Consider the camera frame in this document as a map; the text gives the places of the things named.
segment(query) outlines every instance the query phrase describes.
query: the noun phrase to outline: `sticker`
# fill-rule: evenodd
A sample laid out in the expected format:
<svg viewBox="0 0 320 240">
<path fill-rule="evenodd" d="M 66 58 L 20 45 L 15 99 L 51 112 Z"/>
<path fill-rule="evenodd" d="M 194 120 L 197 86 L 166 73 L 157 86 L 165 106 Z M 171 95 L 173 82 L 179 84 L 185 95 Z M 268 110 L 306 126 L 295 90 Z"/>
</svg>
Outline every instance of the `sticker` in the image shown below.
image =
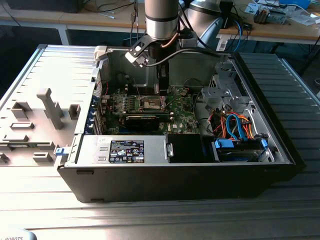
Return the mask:
<svg viewBox="0 0 320 240">
<path fill-rule="evenodd" d="M 108 137 L 108 136 L 100 136 L 98 137 L 98 144 L 109 144 L 110 141 L 112 140 L 112 137 Z"/>
<path fill-rule="evenodd" d="M 141 140 L 112 140 L 109 162 L 111 164 L 137 164 L 145 162 L 145 142 Z"/>
</svg>

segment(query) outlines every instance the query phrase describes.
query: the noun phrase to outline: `power supply label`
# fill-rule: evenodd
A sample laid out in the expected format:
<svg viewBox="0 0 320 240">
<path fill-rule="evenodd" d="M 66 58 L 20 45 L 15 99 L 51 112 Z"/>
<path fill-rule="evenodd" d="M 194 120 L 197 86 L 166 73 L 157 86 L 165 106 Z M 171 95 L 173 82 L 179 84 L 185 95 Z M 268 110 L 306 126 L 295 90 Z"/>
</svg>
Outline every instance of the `power supply label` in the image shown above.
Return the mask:
<svg viewBox="0 0 320 240">
<path fill-rule="evenodd" d="M 111 164 L 141 164 L 145 162 L 145 141 L 111 141 Z"/>
</svg>

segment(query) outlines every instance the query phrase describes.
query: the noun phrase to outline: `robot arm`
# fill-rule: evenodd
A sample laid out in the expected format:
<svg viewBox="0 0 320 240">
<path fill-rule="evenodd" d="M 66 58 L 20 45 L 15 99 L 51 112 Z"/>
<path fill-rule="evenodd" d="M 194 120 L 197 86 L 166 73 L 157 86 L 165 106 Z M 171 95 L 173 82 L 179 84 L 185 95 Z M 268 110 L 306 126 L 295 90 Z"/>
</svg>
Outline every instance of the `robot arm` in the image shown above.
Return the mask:
<svg viewBox="0 0 320 240">
<path fill-rule="evenodd" d="M 179 47 L 196 48 L 204 47 L 200 42 L 209 43 L 214 39 L 222 26 L 223 20 L 217 17 L 220 13 L 220 0 L 194 0 L 188 9 L 188 18 L 191 23 L 189 31 L 179 29 L 179 1 L 178 0 L 145 0 L 146 35 L 141 37 L 125 55 L 134 65 L 140 67 L 148 64 L 148 54 L 156 62 L 176 52 Z M 189 22 L 183 14 L 181 20 Z"/>
<path fill-rule="evenodd" d="M 211 6 L 211 8 L 214 6 L 219 9 L 219 5 L 213 4 L 213 1 L 215 3 L 217 2 L 217 0 L 202 0 L 201 3 L 206 3 L 205 6 Z M 198 31 L 204 40 L 209 41 L 217 36 L 222 25 L 222 21 L 219 21 L 221 18 L 211 15 L 208 9 L 198 5 L 198 0 L 193 1 L 192 4 L 194 2 L 195 7 L 190 11 L 192 11 L 191 13 L 196 16 L 198 21 L 202 21 L 200 30 Z M 187 25 L 181 18 L 185 28 L 179 31 L 180 17 L 178 0 L 145 0 L 146 35 L 138 39 L 125 54 L 125 57 L 132 64 L 138 65 L 141 68 L 144 66 L 156 67 L 158 84 L 155 85 L 155 92 L 161 96 L 167 95 L 169 88 L 169 58 L 181 52 L 195 51 L 198 46 L 199 38 L 197 33 L 194 32 L 193 27 L 190 25 L 184 13 L 183 16 L 189 28 L 186 27 Z M 178 39 L 180 39 L 179 46 L 176 44 Z M 145 53 L 146 49 L 149 57 L 155 59 L 154 64 L 148 64 L 149 57 Z"/>
</svg>

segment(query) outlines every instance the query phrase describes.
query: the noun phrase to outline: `blue cable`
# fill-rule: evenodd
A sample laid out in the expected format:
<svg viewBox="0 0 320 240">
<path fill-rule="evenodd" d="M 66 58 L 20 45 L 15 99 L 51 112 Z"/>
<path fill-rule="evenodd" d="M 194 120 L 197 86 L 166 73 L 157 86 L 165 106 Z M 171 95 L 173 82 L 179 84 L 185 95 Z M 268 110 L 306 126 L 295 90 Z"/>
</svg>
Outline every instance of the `blue cable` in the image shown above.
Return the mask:
<svg viewBox="0 0 320 240">
<path fill-rule="evenodd" d="M 236 20 L 233 20 L 237 25 L 238 25 L 238 28 L 239 28 L 239 32 L 240 32 L 240 37 L 239 37 L 239 40 L 238 40 L 238 44 L 236 46 L 236 48 L 233 50 L 234 52 L 237 51 L 237 49 L 239 48 L 240 46 L 240 42 L 241 42 L 241 37 L 242 37 L 242 29 L 240 27 L 240 24 L 236 21 Z"/>
<path fill-rule="evenodd" d="M 229 122 L 230 122 L 231 117 L 235 117 L 236 124 L 237 124 L 237 126 L 238 126 L 238 132 L 239 132 L 240 138 L 242 138 L 244 141 L 247 141 L 248 139 L 247 139 L 244 131 L 242 131 L 242 125 L 241 125 L 240 118 L 238 118 L 237 115 L 230 114 L 230 115 L 227 117 L 226 123 L 225 123 L 227 132 L 230 134 L 231 137 L 234 138 L 234 140 L 236 140 L 236 141 L 238 140 L 238 138 L 236 137 L 236 135 L 234 135 L 234 134 L 231 132 L 230 127 L 229 127 Z"/>
</svg>

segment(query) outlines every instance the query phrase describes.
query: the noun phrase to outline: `blue latch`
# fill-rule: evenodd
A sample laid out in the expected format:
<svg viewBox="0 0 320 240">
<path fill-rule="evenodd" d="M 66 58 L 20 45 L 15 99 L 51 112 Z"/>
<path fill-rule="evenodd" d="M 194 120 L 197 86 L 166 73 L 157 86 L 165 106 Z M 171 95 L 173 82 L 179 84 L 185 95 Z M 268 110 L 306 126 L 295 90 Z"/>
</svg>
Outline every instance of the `blue latch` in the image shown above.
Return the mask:
<svg viewBox="0 0 320 240">
<path fill-rule="evenodd" d="M 67 156 L 69 154 L 70 147 L 59 147 L 55 150 L 56 156 Z"/>
<path fill-rule="evenodd" d="M 217 140 L 215 140 L 214 145 L 215 145 L 216 149 L 220 149 L 220 148 L 221 149 L 224 149 L 224 148 L 233 149 L 235 147 L 234 143 L 230 139 L 217 139 Z"/>
<path fill-rule="evenodd" d="M 266 149 L 268 147 L 268 143 L 267 143 L 267 141 L 265 139 L 261 140 L 261 144 L 262 144 L 264 149 Z"/>
</svg>

